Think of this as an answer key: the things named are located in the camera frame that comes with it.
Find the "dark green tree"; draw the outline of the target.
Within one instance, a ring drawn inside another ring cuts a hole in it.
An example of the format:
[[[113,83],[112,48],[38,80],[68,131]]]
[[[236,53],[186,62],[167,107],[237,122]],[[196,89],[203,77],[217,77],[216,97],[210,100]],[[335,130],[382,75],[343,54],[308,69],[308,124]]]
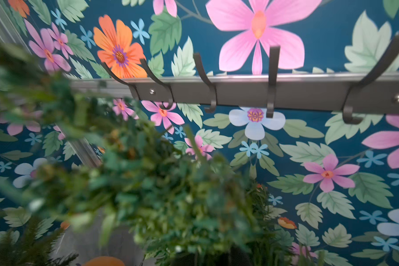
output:
[[[103,216],[100,242],[118,228],[163,266],[287,266],[291,253],[268,219],[267,191],[207,159],[198,144],[185,154],[144,119],[124,120],[94,94],[74,90],[60,72],[44,72],[16,45],[0,42],[0,109],[11,122],[55,124],[69,140],[91,139],[98,166],[41,165],[35,177],[0,192],[31,213],[84,229]]]

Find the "light green fern christmas tree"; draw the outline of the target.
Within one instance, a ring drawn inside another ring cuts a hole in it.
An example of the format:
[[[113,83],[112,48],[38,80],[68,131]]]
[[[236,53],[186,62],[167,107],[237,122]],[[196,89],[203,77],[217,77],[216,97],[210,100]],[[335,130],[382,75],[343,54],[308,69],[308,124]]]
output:
[[[70,266],[78,258],[77,253],[54,257],[58,240],[63,236],[62,228],[49,235],[37,238],[40,220],[34,218],[18,241],[13,240],[13,231],[8,230],[0,237],[0,266]]]

